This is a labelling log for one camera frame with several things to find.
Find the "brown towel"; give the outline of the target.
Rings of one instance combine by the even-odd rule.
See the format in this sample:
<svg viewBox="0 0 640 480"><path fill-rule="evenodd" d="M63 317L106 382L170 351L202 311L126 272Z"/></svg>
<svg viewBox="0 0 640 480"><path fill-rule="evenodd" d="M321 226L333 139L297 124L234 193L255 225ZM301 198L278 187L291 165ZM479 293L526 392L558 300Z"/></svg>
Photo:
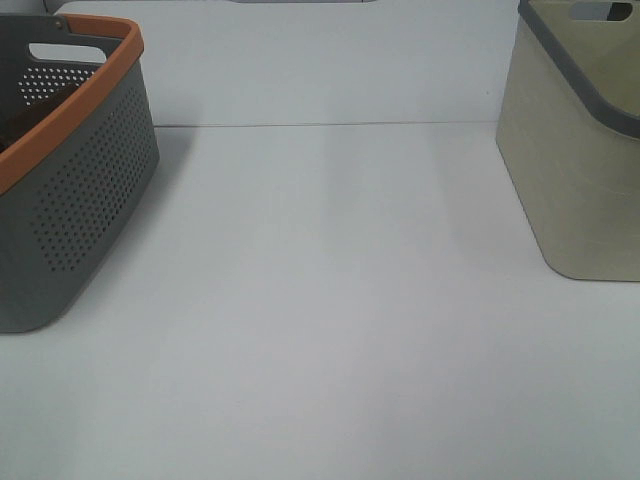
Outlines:
<svg viewBox="0 0 640 480"><path fill-rule="evenodd" d="M47 100L39 99L21 112L1 121L1 151L4 152L47 115Z"/></svg>

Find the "grey basket with orange rim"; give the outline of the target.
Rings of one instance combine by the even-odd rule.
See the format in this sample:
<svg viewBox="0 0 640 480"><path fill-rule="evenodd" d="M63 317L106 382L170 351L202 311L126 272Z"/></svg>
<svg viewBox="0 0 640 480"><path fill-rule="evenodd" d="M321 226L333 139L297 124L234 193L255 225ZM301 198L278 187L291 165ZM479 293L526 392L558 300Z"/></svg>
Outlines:
<svg viewBox="0 0 640 480"><path fill-rule="evenodd" d="M159 161L139 26L90 15L1 18L1 121L47 115L1 151L1 330L42 328L78 297Z"/></svg>

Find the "beige basket with grey rim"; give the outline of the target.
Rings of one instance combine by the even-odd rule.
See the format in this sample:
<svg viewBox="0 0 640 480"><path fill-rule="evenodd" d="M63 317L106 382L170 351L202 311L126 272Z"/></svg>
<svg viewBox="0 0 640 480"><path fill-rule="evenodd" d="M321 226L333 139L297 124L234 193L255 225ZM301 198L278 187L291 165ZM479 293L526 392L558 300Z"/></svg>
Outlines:
<svg viewBox="0 0 640 480"><path fill-rule="evenodd" d="M639 278L639 5L522 1L496 143L547 265Z"/></svg>

